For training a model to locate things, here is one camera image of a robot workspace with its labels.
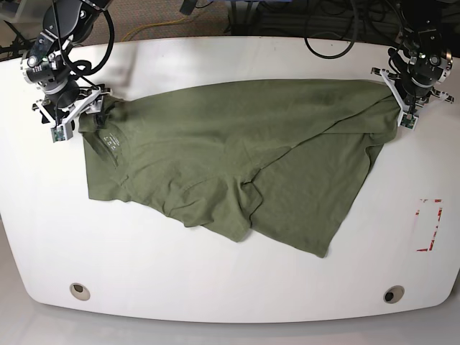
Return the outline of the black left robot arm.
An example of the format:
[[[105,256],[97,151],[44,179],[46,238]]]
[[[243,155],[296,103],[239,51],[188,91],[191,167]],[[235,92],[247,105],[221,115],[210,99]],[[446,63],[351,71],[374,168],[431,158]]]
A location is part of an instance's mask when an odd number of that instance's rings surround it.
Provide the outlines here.
[[[393,1],[401,26],[403,60],[396,50],[389,56],[399,73],[397,90],[405,104],[424,104],[435,85],[444,82],[453,56],[442,33],[443,11],[454,1]]]

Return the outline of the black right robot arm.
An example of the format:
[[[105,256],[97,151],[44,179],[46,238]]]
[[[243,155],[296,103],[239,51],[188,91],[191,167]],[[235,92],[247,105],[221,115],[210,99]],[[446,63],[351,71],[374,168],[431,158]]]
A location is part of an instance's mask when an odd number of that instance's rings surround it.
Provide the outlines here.
[[[114,47],[114,23],[108,8],[110,1],[53,1],[46,11],[42,31],[32,48],[21,59],[21,70],[26,82],[35,84],[45,97],[32,108],[40,111],[44,123],[64,124],[65,113],[76,101],[88,99],[91,91],[102,87],[87,77],[100,71],[109,60]],[[103,16],[109,28],[109,43],[101,61],[93,66],[88,60],[72,61],[71,50],[90,35],[94,22]],[[81,88],[77,80],[90,86]]]

